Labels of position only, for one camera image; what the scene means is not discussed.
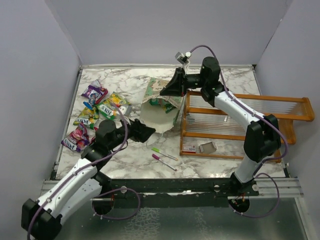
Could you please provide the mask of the blue candy packet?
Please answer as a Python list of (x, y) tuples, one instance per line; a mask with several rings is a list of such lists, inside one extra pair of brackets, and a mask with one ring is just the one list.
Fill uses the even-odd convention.
[(98, 93), (96, 91), (92, 91), (89, 95), (88, 101), (84, 101), (83, 104), (90, 110), (93, 109), (93, 107), (96, 104)]

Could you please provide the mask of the red snack packet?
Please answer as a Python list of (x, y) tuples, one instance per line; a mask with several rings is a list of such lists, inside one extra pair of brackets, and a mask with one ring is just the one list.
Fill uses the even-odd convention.
[(90, 144), (90, 138), (86, 126), (80, 123), (75, 130), (70, 132), (61, 144), (73, 152), (80, 153)]

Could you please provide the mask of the yellow Fox's candy packet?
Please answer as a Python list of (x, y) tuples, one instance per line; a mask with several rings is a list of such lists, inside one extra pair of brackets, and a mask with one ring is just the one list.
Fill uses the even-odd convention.
[(120, 117), (118, 110), (115, 107), (122, 105), (131, 105), (131, 103), (117, 92), (113, 92), (108, 98), (97, 105), (97, 109), (106, 119), (114, 120)]

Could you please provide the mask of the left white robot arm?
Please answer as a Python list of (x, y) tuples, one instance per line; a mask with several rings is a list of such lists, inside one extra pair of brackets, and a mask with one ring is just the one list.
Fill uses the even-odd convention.
[(123, 120), (117, 127), (112, 120), (103, 120), (94, 141), (82, 152), (71, 170), (37, 200), (28, 199), (22, 206), (21, 227), (27, 238), (53, 240), (63, 224), (90, 199), (106, 197), (111, 186), (100, 169), (127, 143), (145, 143), (155, 129), (138, 119)]

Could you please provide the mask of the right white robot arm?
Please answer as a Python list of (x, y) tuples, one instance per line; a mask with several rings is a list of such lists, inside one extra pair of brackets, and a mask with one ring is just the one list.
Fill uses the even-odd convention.
[(198, 74), (187, 74), (182, 67), (175, 69), (170, 82), (160, 91), (161, 96), (183, 97), (188, 90), (200, 89), (205, 102), (220, 109), (245, 130), (244, 158), (232, 173), (229, 189), (240, 196), (248, 189), (262, 161), (281, 147), (278, 119), (254, 111), (236, 98), (223, 83), (221, 67), (215, 57), (203, 59)]

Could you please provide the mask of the yellow green snack packet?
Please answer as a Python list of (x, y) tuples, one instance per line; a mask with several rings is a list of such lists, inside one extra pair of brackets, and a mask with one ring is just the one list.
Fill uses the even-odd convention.
[(75, 119), (75, 121), (73, 122), (73, 125), (78, 126), (80, 123), (82, 123), (87, 128), (90, 128), (93, 130), (98, 119), (99, 119), (99, 111), (95, 106), (92, 109), (85, 107), (81, 111), (81, 113), (78, 115), (78, 117)]

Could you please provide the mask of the mint green Fox's candy packet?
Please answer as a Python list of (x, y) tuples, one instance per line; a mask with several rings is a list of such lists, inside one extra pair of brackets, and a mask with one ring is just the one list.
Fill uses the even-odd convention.
[(169, 101), (162, 98), (153, 98), (149, 100), (151, 106), (160, 106), (166, 114), (174, 110), (176, 107), (171, 104)]

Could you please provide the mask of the purple snack packet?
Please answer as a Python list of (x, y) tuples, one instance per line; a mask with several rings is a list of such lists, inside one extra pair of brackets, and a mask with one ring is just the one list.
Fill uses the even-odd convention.
[(89, 84), (89, 86), (84, 90), (81, 96), (89, 99), (91, 94), (96, 94), (95, 104), (99, 104), (102, 99), (108, 94), (108, 89), (104, 88), (100, 81), (96, 79)]

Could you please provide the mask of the green printed paper bag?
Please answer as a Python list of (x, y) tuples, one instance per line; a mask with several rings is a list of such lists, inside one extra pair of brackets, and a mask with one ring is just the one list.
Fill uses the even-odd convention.
[[(168, 83), (168, 80), (151, 77), (140, 105), (140, 122), (150, 128), (154, 128), (155, 132), (161, 136), (174, 127), (184, 100), (183, 97), (179, 96), (160, 96), (160, 91)], [(169, 113), (165, 113), (160, 106), (150, 105), (149, 100), (157, 98), (170, 102), (175, 106), (175, 109)]]

